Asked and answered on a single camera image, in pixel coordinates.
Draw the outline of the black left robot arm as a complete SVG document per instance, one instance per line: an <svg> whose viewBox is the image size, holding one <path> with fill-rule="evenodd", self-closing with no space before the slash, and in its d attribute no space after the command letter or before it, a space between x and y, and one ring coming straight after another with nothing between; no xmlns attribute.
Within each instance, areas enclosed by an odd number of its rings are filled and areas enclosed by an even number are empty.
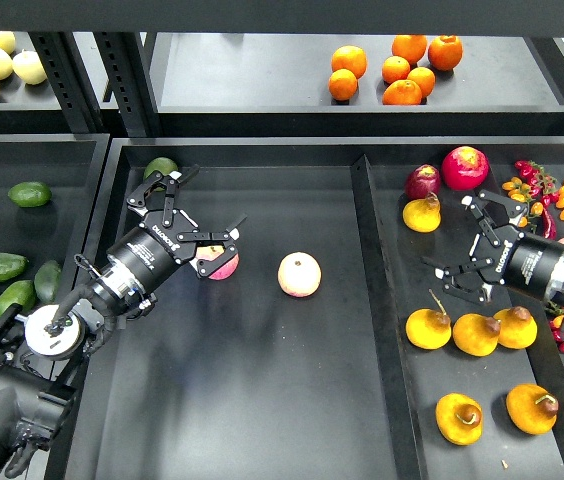
<svg viewBox="0 0 564 480"><path fill-rule="evenodd" d="M176 205L198 172L153 171L126 199L138 226L108 249L102 268L78 254L86 282L56 304L24 313L12 303L0 317L0 475L18 477L49 449L75 403L74 375L116 331L152 310L173 273L190 265L208 278L237 256L237 222L204 232Z"/></svg>

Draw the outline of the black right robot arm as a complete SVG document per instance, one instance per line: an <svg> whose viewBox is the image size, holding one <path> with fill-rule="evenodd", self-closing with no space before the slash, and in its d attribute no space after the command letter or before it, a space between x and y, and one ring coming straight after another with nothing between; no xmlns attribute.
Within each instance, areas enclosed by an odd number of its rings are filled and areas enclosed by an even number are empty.
<svg viewBox="0 0 564 480"><path fill-rule="evenodd" d="M468 259L454 266L422 259L434 269L443 290L486 304L493 287L501 286L564 306L564 244L521 230L518 223L527 206L487 190L464 197L462 204L479 227Z"/></svg>

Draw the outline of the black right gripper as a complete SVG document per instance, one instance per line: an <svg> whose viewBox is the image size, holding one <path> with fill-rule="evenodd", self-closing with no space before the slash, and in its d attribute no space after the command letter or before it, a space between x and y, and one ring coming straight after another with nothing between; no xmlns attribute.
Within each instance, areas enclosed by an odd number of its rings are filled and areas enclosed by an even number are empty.
<svg viewBox="0 0 564 480"><path fill-rule="evenodd" d="M461 204L476 220L481 260L445 266L422 256L443 292L462 300L488 304L492 286L500 284L530 297L550 300L564 286L564 244L521 232L527 204L488 190L466 195Z"/></svg>

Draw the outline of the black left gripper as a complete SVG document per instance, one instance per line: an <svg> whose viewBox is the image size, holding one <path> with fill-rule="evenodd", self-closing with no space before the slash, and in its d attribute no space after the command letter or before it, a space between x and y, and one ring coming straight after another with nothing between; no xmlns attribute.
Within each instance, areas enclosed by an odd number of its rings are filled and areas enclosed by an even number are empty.
<svg viewBox="0 0 564 480"><path fill-rule="evenodd" d="M245 214L219 232L200 232L183 210L175 210L180 189L200 171L168 175L153 170L126 198L127 208L142 219L107 251L111 266L120 269L141 290L155 290L178 268L190 263L200 278L226 280L239 265L236 242ZM160 194L162 213L149 209L149 198Z"/></svg>

